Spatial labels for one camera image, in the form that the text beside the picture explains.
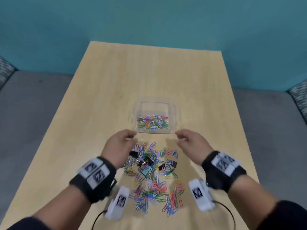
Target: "black wristband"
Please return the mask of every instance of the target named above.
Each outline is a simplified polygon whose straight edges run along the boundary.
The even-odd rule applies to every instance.
[[[212,164],[213,159],[219,153],[219,151],[213,151],[210,153],[201,166],[206,172],[206,181],[208,186],[213,189],[222,189],[228,193],[234,181],[236,181],[240,175],[246,174],[246,170],[244,170],[241,166],[237,166],[232,174],[228,176]]]
[[[69,182],[70,185],[74,185],[79,190],[81,190],[81,192],[87,197],[90,203],[96,203],[99,200],[103,200],[106,196],[109,196],[113,186],[116,184],[116,180],[114,179],[116,175],[116,168],[107,159],[100,156],[97,158],[100,159],[110,171],[109,175],[107,175],[100,184],[98,184],[94,189],[92,189],[86,178],[84,178],[80,174],[77,174]],[[98,171],[99,170],[95,170],[93,173],[90,174],[89,177],[93,176]]]

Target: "gray cushion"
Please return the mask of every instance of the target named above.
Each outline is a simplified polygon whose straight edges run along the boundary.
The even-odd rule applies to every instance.
[[[289,89],[307,123],[307,80]]]
[[[0,56],[0,90],[16,68]]]
[[[233,89],[260,183],[307,208],[307,125],[286,92]]]
[[[72,77],[18,71],[0,91],[0,222]]]

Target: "hand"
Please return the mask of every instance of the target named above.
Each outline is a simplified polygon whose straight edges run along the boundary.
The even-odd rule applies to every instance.
[[[194,163],[201,165],[206,157],[213,152],[213,148],[201,134],[182,129],[176,131],[177,145]]]
[[[102,150],[101,156],[111,162],[116,169],[121,168],[138,139],[135,131],[122,130],[112,135]]]

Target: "wooden table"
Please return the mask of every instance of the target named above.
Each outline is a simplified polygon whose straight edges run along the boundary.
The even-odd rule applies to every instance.
[[[90,42],[0,230],[55,197],[80,166],[100,154],[112,134],[133,129],[133,106],[144,96],[171,98],[181,114],[178,128],[201,133],[213,148],[240,160],[258,180],[221,52]],[[197,208],[188,182],[205,178],[204,172],[175,145],[174,134],[137,136],[143,136],[145,142],[155,141],[157,149],[178,150],[175,171],[186,185],[181,196],[184,208],[167,217],[161,211],[163,204],[150,204],[147,215],[137,211],[132,218],[130,200],[120,221],[100,218],[95,229],[233,229],[232,218],[223,207],[211,212]],[[116,178],[130,189],[137,186],[122,169]],[[232,211],[237,229],[247,229],[223,191],[213,190],[212,195]],[[91,228],[105,203],[92,205],[80,229]]]

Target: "dark sleeve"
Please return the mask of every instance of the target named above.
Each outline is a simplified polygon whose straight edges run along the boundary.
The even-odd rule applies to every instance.
[[[27,217],[18,221],[7,230],[50,230],[50,228],[34,217]]]
[[[279,201],[257,230],[305,229],[306,221],[307,211],[300,205],[290,201]]]

